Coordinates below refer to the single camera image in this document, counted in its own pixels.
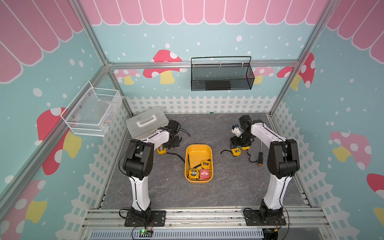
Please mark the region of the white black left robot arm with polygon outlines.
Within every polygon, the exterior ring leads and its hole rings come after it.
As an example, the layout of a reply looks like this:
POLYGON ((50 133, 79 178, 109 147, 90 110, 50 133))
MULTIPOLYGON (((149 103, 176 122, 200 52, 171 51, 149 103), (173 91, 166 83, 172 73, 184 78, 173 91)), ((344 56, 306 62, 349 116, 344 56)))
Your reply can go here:
POLYGON ((148 176, 153 169, 155 150, 178 147, 180 140, 177 133, 180 130, 180 123, 170 120, 165 127, 151 130, 129 142, 120 170, 129 177, 132 186, 133 203, 130 214, 143 218, 151 213, 148 176))

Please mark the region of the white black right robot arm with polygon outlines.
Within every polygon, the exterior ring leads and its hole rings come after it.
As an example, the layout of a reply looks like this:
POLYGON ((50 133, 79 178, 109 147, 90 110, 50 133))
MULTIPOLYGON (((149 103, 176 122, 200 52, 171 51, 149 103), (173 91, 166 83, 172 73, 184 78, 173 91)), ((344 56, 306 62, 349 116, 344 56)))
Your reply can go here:
POLYGON ((261 141, 261 145, 269 149, 267 167, 271 178, 267 193, 261 202, 259 216, 263 222, 266 218, 283 217, 285 192, 289 182, 300 169, 298 143, 278 135, 263 121, 252 120, 248 115, 239 118, 239 124, 232 126, 232 133, 235 136, 230 139, 230 147, 234 156, 248 151, 256 138, 261 141))

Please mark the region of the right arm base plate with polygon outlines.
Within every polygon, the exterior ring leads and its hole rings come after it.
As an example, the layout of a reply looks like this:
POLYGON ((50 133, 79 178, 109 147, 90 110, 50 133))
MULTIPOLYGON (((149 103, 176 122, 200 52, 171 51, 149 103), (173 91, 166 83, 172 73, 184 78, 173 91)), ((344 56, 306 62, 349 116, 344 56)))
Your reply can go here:
POLYGON ((243 209, 243 216, 247 226, 275 226, 280 228, 287 225, 283 208, 277 210, 245 208, 243 209))

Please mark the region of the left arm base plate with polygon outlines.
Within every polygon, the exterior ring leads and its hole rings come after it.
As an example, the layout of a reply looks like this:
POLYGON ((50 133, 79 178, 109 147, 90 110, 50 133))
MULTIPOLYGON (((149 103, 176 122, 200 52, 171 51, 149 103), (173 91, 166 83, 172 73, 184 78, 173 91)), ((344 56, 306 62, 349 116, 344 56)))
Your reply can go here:
POLYGON ((166 220, 166 211, 137 211, 131 209, 128 211, 127 216, 125 217, 125 227, 139 227, 139 226, 149 226, 149 227, 164 227, 166 220))

